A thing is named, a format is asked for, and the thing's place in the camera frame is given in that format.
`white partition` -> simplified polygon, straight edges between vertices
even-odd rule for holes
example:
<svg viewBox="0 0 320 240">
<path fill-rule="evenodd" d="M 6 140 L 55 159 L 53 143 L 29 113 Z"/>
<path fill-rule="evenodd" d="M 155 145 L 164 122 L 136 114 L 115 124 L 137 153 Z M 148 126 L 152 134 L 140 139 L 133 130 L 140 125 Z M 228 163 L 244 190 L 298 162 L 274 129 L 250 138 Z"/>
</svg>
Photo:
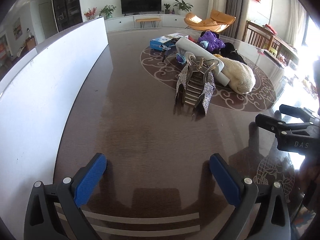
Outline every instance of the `white partition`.
<svg viewBox="0 0 320 240">
<path fill-rule="evenodd" d="M 69 112 L 108 45 L 103 18 L 56 35 L 0 97 L 0 217 L 17 240 L 32 186 L 52 183 Z"/>
</svg>

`vase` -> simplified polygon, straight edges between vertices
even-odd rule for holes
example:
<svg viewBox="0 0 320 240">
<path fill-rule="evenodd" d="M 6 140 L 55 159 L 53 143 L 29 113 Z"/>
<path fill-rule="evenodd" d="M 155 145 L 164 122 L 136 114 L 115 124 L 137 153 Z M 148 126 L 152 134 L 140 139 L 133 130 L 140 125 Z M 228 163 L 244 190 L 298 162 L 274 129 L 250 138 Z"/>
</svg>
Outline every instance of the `vase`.
<svg viewBox="0 0 320 240">
<path fill-rule="evenodd" d="M 188 13 L 187 11 L 182 10 L 182 9 L 179 9 L 178 12 L 180 15 L 184 15 L 184 16 L 186 16 L 186 14 Z"/>
</svg>

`orange chair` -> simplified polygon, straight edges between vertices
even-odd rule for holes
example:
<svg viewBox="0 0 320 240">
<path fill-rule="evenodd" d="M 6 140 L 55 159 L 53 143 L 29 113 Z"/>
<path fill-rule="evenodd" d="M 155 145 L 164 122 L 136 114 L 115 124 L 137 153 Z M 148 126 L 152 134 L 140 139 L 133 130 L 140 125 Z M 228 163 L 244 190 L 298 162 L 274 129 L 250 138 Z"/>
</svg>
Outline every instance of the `orange chair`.
<svg viewBox="0 0 320 240">
<path fill-rule="evenodd" d="M 236 20 L 234 16 L 212 10 L 210 18 L 202 20 L 193 13 L 188 13 L 184 18 L 185 23 L 197 31 L 222 32 Z"/>
</svg>

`green plant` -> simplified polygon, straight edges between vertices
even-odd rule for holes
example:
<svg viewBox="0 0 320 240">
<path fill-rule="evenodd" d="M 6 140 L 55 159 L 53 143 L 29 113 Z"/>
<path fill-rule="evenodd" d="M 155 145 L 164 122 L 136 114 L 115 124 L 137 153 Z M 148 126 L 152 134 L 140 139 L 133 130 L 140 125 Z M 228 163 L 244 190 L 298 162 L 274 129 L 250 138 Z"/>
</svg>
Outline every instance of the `green plant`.
<svg viewBox="0 0 320 240">
<path fill-rule="evenodd" d="M 110 16 L 116 9 L 116 6 L 113 5 L 106 5 L 101 11 L 100 16 L 102 13 L 104 13 L 106 16 Z"/>
<path fill-rule="evenodd" d="M 170 3 L 164 3 L 163 6 L 166 8 L 166 10 L 169 10 L 171 4 Z"/>
<path fill-rule="evenodd" d="M 179 2 L 178 0 L 175 0 L 176 2 L 173 4 L 174 7 L 178 7 L 178 9 L 181 9 L 183 11 L 191 11 L 191 8 L 193 7 L 190 3 L 185 3 L 184 0 L 181 0 Z"/>
</svg>

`wooden cabinet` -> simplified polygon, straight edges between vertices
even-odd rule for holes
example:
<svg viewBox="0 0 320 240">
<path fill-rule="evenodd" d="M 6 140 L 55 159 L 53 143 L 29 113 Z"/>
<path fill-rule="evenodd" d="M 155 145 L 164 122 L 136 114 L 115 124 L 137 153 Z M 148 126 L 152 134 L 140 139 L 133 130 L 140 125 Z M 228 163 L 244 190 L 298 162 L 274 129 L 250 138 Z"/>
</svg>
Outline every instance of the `wooden cabinet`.
<svg viewBox="0 0 320 240">
<path fill-rule="evenodd" d="M 32 50 L 36 46 L 36 40 L 34 36 L 26 39 L 26 46 L 28 51 Z"/>
<path fill-rule="evenodd" d="M 52 4 L 59 32 L 82 22 L 79 0 L 52 0 Z"/>
</svg>

